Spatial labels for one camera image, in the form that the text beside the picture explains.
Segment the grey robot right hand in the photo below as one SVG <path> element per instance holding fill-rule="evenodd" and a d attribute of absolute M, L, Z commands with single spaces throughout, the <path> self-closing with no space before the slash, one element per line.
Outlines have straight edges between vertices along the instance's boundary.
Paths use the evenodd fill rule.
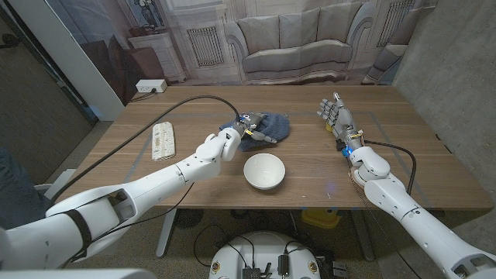
<path fill-rule="evenodd" d="M 337 92 L 334 100 L 323 99 L 317 115 L 325 120 L 327 130 L 336 138 L 336 149 L 349 156 L 354 150 L 363 146 L 361 134 L 358 132 L 349 109 Z"/>

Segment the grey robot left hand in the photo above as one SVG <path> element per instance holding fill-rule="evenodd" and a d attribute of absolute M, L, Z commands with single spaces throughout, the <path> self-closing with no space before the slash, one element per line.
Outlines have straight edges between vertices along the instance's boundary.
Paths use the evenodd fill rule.
<path fill-rule="evenodd" d="M 253 140 L 264 141 L 268 143 L 277 143 L 276 139 L 271 138 L 262 132 L 256 131 L 256 128 L 261 124 L 261 121 L 267 117 L 266 114 L 260 112 L 248 112 L 235 120 L 231 127 L 236 130 L 241 137 L 250 136 Z"/>

